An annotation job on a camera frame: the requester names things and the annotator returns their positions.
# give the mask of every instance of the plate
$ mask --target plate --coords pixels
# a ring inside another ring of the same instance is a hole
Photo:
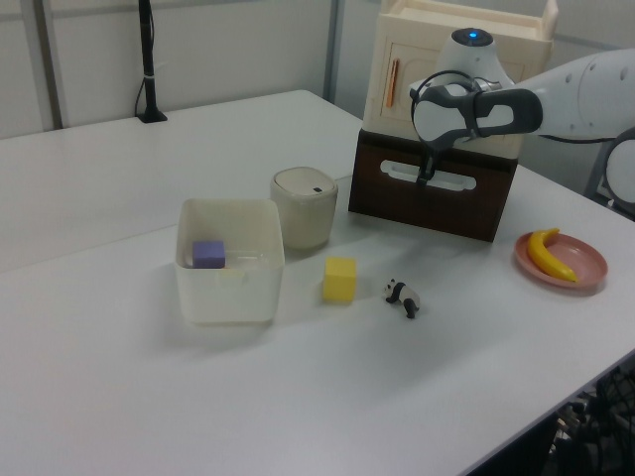
[[[599,284],[608,265],[604,257],[592,246],[569,235],[558,234],[547,243],[547,249],[560,261],[570,266],[577,276],[577,283],[553,278],[543,273],[527,253],[527,242],[531,233],[526,233],[516,241],[514,253],[520,266],[530,275],[550,285],[561,288],[590,288]]]

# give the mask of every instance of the banana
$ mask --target banana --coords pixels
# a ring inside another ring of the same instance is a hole
[[[538,230],[531,234],[527,243],[527,253],[534,264],[545,274],[565,281],[577,283],[575,272],[560,261],[545,246],[553,236],[560,233],[560,229]]]

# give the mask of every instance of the cabinet door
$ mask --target cabinet door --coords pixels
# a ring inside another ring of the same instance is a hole
[[[409,86],[426,79],[435,72],[439,51],[393,43],[390,48],[388,69],[385,71],[381,117],[410,122],[412,98]],[[502,62],[514,82],[523,77],[523,65]]]

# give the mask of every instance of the panda figurine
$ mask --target panda figurine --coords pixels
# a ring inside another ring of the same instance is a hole
[[[384,288],[384,296],[386,302],[391,304],[399,301],[406,309],[409,319],[415,318],[415,312],[419,310],[421,305],[419,301],[419,295],[413,290],[408,288],[404,283],[397,283],[395,280],[390,280]]]

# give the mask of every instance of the wooden cabinet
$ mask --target wooden cabinet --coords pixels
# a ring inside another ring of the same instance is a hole
[[[498,57],[515,81],[542,72],[551,54],[557,9],[549,0],[543,18],[512,15],[424,0],[384,0],[377,23],[363,129],[419,140],[411,122],[409,85],[436,70],[437,58],[454,30],[480,28],[496,42]],[[480,139],[457,146],[516,159],[519,136]]]

